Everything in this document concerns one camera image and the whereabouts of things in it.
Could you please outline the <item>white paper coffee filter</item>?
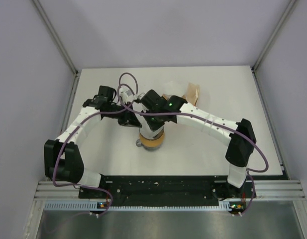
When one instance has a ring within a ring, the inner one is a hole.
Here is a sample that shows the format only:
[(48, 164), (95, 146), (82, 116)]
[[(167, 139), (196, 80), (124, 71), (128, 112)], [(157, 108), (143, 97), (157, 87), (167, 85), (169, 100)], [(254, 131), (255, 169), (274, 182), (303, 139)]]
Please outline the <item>white paper coffee filter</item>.
[(183, 96), (187, 89), (187, 83), (181, 83), (178, 81), (169, 81), (164, 84), (162, 93), (165, 95)]

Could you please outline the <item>orange coffee filter box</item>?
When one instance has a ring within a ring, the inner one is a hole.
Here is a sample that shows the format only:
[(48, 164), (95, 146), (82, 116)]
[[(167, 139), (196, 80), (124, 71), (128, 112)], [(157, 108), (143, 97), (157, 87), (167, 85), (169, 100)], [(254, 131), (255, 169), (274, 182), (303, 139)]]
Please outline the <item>orange coffee filter box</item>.
[(182, 96), (183, 99), (187, 100), (189, 103), (194, 106), (197, 105), (200, 93), (200, 85), (188, 83), (187, 90)]

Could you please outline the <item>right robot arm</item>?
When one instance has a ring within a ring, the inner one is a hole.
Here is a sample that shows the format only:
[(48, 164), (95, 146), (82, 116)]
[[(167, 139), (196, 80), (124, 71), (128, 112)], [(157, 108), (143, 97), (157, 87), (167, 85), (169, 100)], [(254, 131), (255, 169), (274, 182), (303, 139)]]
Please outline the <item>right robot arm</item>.
[(186, 99), (178, 96), (165, 98), (154, 90), (141, 94), (138, 102), (144, 116), (139, 130), (137, 146), (147, 150), (158, 149), (164, 141), (164, 124), (174, 122), (206, 132), (227, 146), (225, 159), (229, 162), (226, 191), (232, 197), (244, 192), (246, 169), (254, 151), (256, 137), (250, 121), (240, 122), (222, 119), (202, 111)]

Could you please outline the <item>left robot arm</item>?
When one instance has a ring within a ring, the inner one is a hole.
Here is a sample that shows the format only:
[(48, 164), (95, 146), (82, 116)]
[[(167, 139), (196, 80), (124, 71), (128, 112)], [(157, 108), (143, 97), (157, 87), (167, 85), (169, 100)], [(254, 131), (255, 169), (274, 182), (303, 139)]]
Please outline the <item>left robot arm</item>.
[(90, 192), (98, 198), (106, 194), (107, 186), (101, 182), (101, 174), (84, 166), (80, 147), (104, 117), (116, 119), (121, 126), (141, 127), (135, 114), (125, 108), (136, 98), (137, 93), (126, 85), (118, 91), (100, 86), (98, 93), (83, 103), (78, 116), (68, 128), (55, 140), (45, 142), (45, 175), (54, 185), (63, 181), (65, 186), (90, 187)]

